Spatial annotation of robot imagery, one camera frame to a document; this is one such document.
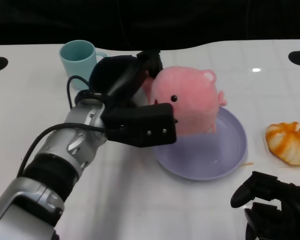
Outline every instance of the pink plush toy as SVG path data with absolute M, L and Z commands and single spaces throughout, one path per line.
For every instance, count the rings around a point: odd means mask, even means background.
M 225 106 L 224 92 L 217 92 L 212 70 L 171 66 L 148 77 L 142 88 L 150 104 L 170 103 L 177 120 L 178 136 L 216 131 L 220 106 Z

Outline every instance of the purple plate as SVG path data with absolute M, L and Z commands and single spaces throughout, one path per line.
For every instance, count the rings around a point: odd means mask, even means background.
M 191 180 L 222 178 L 247 156 L 247 135 L 240 121 L 220 107 L 216 133 L 178 137 L 171 145 L 154 147 L 158 162 L 172 173 Z

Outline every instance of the white table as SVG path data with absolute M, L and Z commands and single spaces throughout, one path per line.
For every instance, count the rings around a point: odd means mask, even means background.
M 0 71 L 0 195 L 35 137 L 62 123 L 69 111 L 60 47 L 0 46 L 0 56 L 9 60 Z M 164 67 L 216 72 L 227 108 L 246 130 L 247 162 L 253 165 L 222 179 L 191 182 L 164 171 L 151 148 L 107 142 L 66 201 L 56 227 L 61 240 L 244 240 L 244 211 L 232 209 L 230 199 L 252 171 L 300 185 L 300 167 L 287 167 L 264 141 L 269 124 L 300 121 L 300 66 L 288 59 L 297 50 L 300 40 L 228 41 L 163 51 Z

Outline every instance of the teal mug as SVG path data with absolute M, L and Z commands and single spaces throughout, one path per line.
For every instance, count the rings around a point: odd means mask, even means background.
M 90 75 L 97 64 L 97 57 L 107 57 L 104 52 L 96 52 L 95 46 L 85 40 L 74 40 L 66 43 L 59 51 L 59 56 L 68 75 L 77 75 L 89 81 Z M 76 89 L 84 90 L 89 87 L 79 79 L 73 79 Z

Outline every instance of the mug handle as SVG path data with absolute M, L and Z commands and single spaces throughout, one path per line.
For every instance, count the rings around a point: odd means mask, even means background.
M 103 57 L 103 58 L 108 57 L 107 54 L 105 54 L 104 52 L 101 52 L 101 51 L 96 51 L 96 52 L 95 52 L 95 55 L 96 55 L 96 56 L 101 56 L 101 57 Z

